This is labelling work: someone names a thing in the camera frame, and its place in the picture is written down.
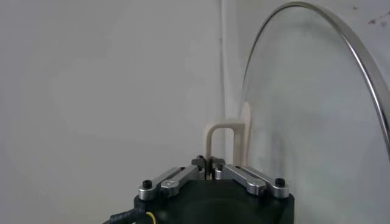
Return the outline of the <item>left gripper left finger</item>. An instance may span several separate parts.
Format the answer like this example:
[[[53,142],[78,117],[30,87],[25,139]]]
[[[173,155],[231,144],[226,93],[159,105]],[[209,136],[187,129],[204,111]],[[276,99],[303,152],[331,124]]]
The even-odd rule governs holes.
[[[187,182],[205,180],[206,174],[207,161],[198,155],[191,160],[190,166],[172,167],[154,179],[144,180],[138,188],[138,197],[143,201],[155,200],[159,195],[174,197]]]

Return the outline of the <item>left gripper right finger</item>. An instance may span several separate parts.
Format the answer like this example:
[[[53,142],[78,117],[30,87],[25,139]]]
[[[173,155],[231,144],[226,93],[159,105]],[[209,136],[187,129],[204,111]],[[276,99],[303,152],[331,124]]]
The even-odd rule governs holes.
[[[269,194],[276,199],[290,195],[284,178],[272,178],[252,167],[226,164],[222,158],[210,158],[210,173],[213,180],[233,180],[251,195]]]

